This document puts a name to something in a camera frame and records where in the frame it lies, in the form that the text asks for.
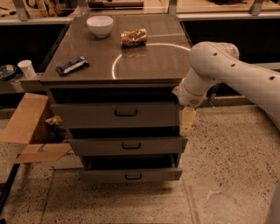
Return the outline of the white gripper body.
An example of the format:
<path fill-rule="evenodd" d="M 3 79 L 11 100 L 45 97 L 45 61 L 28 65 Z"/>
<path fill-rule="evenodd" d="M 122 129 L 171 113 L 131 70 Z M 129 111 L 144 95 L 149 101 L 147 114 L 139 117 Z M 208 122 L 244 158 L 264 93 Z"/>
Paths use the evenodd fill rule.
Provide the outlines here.
<path fill-rule="evenodd" d="M 180 105 L 197 108 L 205 100 L 207 91 L 218 83 L 216 79 L 196 73 L 192 68 L 172 90 Z"/>

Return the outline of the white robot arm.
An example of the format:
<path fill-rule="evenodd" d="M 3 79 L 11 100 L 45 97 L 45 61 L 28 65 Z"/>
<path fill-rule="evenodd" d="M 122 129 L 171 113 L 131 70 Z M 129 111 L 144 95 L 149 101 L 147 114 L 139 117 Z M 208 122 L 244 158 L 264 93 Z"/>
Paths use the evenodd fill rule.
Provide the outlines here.
<path fill-rule="evenodd" d="M 192 224 L 279 224 L 279 74 L 201 42 L 176 93 L 193 108 L 183 183 Z"/>

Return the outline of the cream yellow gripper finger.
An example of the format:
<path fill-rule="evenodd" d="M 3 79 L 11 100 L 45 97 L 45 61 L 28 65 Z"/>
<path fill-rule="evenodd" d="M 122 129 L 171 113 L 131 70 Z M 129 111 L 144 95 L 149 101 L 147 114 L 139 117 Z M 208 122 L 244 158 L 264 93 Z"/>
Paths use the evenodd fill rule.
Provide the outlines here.
<path fill-rule="evenodd" d="M 195 120 L 196 110 L 185 107 L 179 111 L 179 134 L 186 137 L 190 132 Z"/>

